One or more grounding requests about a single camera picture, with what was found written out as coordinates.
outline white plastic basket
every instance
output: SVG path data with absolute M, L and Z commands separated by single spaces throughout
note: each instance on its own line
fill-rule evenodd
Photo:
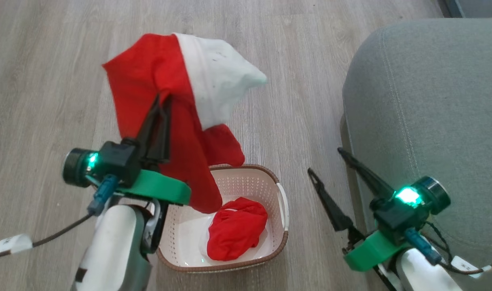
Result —
M 224 203 L 246 197 L 268 212 L 266 228 L 257 247 L 236 260 L 214 261 L 203 256 L 199 244 L 213 214 L 191 207 L 169 206 L 158 250 L 160 260 L 181 272 L 223 272 L 253 267 L 277 256 L 289 235 L 289 207 L 283 187 L 268 169 L 256 164 L 240 168 L 215 167 L 212 175 Z

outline laminate flooring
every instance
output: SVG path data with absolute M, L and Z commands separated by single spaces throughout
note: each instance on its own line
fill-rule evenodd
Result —
M 224 39 L 268 76 L 229 126 L 246 161 L 285 187 L 289 240 L 272 261 L 230 273 L 178 273 L 152 256 L 148 289 L 383 290 L 347 268 L 346 234 L 333 232 L 306 169 L 353 216 L 335 152 L 348 65 L 375 29 L 438 17 L 435 0 L 0 0 L 0 240 L 23 232 L 37 240 L 85 214 L 92 191 L 64 184 L 61 169 L 70 149 L 119 140 L 100 65 L 144 33 L 180 32 Z M 0 291 L 69 289 L 93 228 L 94 219 L 0 258 Z

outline cable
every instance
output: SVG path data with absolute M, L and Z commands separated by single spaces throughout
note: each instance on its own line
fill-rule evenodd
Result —
M 447 271 L 451 271 L 453 273 L 462 274 L 462 275 L 474 275 L 474 274 L 479 274 L 479 273 L 486 272 L 484 269 L 477 269 L 477 270 L 474 270 L 474 271 L 461 271 L 461 270 L 453 267 L 453 265 L 446 264 L 446 263 L 440 263 L 440 266 L 442 266 Z
M 449 244 L 447 243 L 447 241 L 441 235 L 440 230 L 432 222 L 426 221 L 425 223 L 427 223 L 434 230 L 434 232 L 436 233 L 436 235 L 440 238 L 440 240 L 444 244 L 444 247 L 440 247 L 440 244 L 437 241 L 432 240 L 432 243 L 434 243 L 436 246 L 440 247 L 440 249 L 444 250 L 447 253 L 447 256 L 448 256 L 447 262 L 449 264 L 451 264 L 451 261 L 452 261 L 452 253 L 451 253 L 451 248 L 449 247 Z
M 461 274 L 461 275 L 466 275 L 466 276 L 468 276 L 468 275 L 474 275 L 474 274 L 480 274 L 480 273 L 486 272 L 484 269 L 481 269 L 481 268 L 480 269 L 477 269 L 477 270 L 473 270 L 473 271 L 462 271 L 460 269 L 457 269 L 453 265 L 451 265 L 451 262 L 452 262 L 452 254 L 451 254 L 451 249 L 449 248 L 449 244 L 447 243 L 447 241 L 441 235 L 440 230 L 433 223 L 431 223 L 429 221 L 426 221 L 425 223 L 427 223 L 434 230 L 434 232 L 440 238 L 440 240 L 442 240 L 442 243 L 444 245 L 440 245 L 440 243 L 438 243 L 436 240 L 430 238 L 429 236 L 426 236 L 425 234 L 422 234 L 422 235 L 425 238 L 427 238 L 429 241 L 431 241 L 431 243 L 433 243 L 434 245 L 436 245 L 439 249 L 445 251 L 447 253 L 447 255 L 449 256 L 448 263 L 447 264 L 446 263 L 440 263 L 440 266 L 442 266 L 447 271 L 451 271 L 453 273 Z
M 75 221 L 74 223 L 70 224 L 70 226 L 65 227 L 63 230 L 60 230 L 59 232 L 56 232 L 55 234 L 52 234 L 51 236 L 48 236 L 47 238 L 44 238 L 42 240 L 39 240 L 39 241 L 32 243 L 32 247 L 38 247 L 38 246 L 44 245 L 45 243 L 48 243 L 54 239 L 57 239 L 59 236 L 66 234 L 67 232 L 74 229 L 76 226 L 79 226 L 81 223 L 88 220 L 92 216 L 93 216 L 93 213 L 86 214 L 85 217 Z
M 395 286 L 393 286 L 393 284 L 390 282 L 390 279 L 388 279 L 388 277 L 383 274 L 379 266 L 375 265 L 375 267 L 373 267 L 373 270 L 375 271 L 375 274 L 379 276 L 380 280 L 382 280 L 382 283 L 386 285 L 386 288 L 388 288 L 389 291 L 397 291 L 397 289 L 395 289 Z
M 52 234 L 51 236 L 48 236 L 42 240 L 39 240 L 37 242 L 34 242 L 32 243 L 32 248 L 34 247 L 38 247 L 40 245 L 44 245 L 45 243 L 48 243 L 54 239 L 57 239 L 59 236 L 62 236 L 63 234 L 66 234 L 67 232 L 69 232 L 70 230 L 74 229 L 76 226 L 79 226 L 81 223 L 83 223 L 84 221 L 88 220 L 90 217 L 93 216 L 93 213 L 88 213 L 87 215 L 85 215 L 85 217 L 75 221 L 74 223 L 70 224 L 69 226 L 65 227 L 63 230 L 60 230 L 59 232 L 56 232 L 55 234 Z M 4 257 L 4 256 L 8 256 L 12 254 L 10 250 L 8 251 L 4 251 L 4 252 L 0 252 L 0 257 Z

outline white fur trim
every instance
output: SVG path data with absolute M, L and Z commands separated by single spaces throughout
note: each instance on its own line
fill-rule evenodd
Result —
M 264 73 L 224 40 L 175 35 L 203 130 L 228 121 L 246 91 L 267 82 Z

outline blue connector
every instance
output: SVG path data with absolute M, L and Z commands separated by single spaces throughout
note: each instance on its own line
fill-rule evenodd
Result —
M 422 255 L 425 256 L 427 261 L 436 266 L 441 262 L 441 256 L 433 250 L 431 244 L 425 240 L 414 228 L 408 228 L 404 232 L 404 236 L 410 245 L 415 247 Z
M 113 195 L 118 187 L 118 177 L 115 175 L 106 175 L 98 189 L 93 194 L 93 200 L 87 207 L 87 212 L 98 217 L 104 210 L 104 206 L 108 199 Z

